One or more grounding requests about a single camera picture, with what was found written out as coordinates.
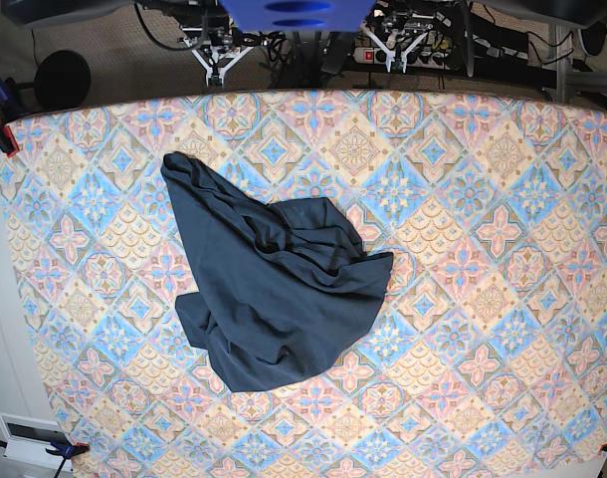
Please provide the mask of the dark navy t-shirt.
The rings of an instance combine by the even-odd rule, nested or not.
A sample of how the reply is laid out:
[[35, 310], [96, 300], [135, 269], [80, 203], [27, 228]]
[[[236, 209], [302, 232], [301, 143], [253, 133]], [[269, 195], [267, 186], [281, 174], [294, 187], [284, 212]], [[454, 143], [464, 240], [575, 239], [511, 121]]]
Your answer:
[[230, 390], [319, 375], [370, 331], [394, 256], [366, 253], [329, 199], [265, 204], [180, 152], [160, 172], [197, 285], [175, 309]]

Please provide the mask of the black round stool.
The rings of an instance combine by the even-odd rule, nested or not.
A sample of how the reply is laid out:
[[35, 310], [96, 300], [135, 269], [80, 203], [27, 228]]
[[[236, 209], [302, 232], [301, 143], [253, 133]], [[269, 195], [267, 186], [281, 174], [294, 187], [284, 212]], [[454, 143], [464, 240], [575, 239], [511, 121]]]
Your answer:
[[61, 50], [49, 55], [34, 77], [39, 106], [48, 112], [79, 107], [91, 87], [91, 69], [78, 52]]

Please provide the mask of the black round base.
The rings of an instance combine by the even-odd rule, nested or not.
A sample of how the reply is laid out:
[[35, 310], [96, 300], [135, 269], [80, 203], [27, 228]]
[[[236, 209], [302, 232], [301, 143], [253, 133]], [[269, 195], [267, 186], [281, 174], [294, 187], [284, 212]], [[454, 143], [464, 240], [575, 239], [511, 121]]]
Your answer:
[[603, 22], [596, 22], [578, 31], [580, 47], [587, 57], [596, 57], [602, 52], [606, 37], [607, 25]]

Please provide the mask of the blue clamp upper left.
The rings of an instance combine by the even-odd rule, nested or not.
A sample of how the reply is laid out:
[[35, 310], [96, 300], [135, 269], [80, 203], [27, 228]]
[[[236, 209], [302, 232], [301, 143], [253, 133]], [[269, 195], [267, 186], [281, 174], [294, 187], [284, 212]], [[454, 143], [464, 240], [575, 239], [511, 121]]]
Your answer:
[[8, 123], [19, 117], [21, 109], [21, 97], [15, 80], [11, 77], [5, 80], [0, 78], [0, 150], [7, 157], [12, 157], [19, 151]]

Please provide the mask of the blue clamp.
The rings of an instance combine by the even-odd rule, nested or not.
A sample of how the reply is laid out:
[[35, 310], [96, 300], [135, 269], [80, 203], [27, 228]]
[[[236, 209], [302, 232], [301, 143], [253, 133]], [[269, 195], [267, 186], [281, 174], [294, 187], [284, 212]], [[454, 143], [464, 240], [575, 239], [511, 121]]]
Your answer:
[[0, 440], [0, 448], [4, 450], [4, 458], [53, 470], [54, 477], [59, 477], [63, 472], [72, 472], [73, 459], [90, 451], [90, 446], [84, 443], [16, 439]]
[[0, 78], [0, 150], [7, 157], [12, 157], [19, 151], [8, 123], [19, 117], [21, 109], [21, 97], [15, 80], [11, 77], [5, 80]]

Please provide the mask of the patterned tile tablecloth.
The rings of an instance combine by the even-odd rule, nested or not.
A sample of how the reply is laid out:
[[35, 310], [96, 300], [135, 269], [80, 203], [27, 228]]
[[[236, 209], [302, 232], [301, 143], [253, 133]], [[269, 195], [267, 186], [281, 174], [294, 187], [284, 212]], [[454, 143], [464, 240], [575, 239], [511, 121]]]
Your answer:
[[78, 477], [503, 477], [607, 455], [607, 114], [241, 93], [5, 128]]

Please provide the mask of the blue clamp lower left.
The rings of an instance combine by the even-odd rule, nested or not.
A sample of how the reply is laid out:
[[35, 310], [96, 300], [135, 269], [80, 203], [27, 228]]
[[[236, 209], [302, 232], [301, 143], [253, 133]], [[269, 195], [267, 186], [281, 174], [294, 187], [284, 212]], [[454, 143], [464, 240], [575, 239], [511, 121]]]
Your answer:
[[53, 470], [54, 477], [59, 477], [63, 472], [72, 472], [73, 459], [90, 451], [90, 446], [84, 443], [16, 439], [0, 440], [0, 448], [4, 450], [4, 458]]

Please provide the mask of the white wall outlet box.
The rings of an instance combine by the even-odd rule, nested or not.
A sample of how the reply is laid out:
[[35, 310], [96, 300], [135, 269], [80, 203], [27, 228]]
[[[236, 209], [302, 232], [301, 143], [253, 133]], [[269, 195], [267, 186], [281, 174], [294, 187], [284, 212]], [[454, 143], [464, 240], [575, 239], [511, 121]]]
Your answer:
[[0, 412], [0, 441], [5, 443], [3, 457], [23, 465], [56, 471], [62, 458], [51, 455], [51, 442], [66, 444], [68, 438], [55, 421]]

